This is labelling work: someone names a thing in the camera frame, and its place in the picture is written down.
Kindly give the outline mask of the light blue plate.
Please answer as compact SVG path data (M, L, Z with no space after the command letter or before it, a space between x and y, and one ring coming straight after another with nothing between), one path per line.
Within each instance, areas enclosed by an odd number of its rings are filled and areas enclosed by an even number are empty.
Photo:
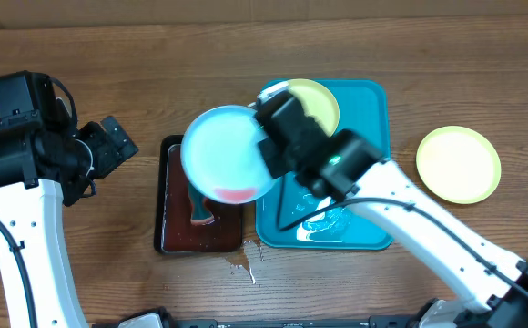
M190 183L211 200L243 204L269 192L275 184L258 143L266 134L256 111L239 105L212 108L187 128L181 163Z

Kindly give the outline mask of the green dish sponge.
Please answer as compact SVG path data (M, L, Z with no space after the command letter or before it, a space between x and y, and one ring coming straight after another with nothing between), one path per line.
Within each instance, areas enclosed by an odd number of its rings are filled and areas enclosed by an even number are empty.
M190 222L194 226L209 225L215 217L206 206L206 197L190 182L188 183L188 198L191 206Z

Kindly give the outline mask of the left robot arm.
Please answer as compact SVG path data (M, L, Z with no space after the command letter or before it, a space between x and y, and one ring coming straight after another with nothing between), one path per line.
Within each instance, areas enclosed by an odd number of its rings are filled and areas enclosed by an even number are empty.
M138 148L115 118L78 125L47 74L0 76L0 274L13 327L86 327L63 209L96 195Z

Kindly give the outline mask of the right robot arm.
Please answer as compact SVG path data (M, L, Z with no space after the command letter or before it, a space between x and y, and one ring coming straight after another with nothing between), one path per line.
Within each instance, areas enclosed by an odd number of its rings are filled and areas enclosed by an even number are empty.
M272 177L292 172L314 196L333 198L332 209L379 226L456 294L425 305L412 327L528 327L528 261L464 225L359 134L328 136L286 83L262 90L253 107Z

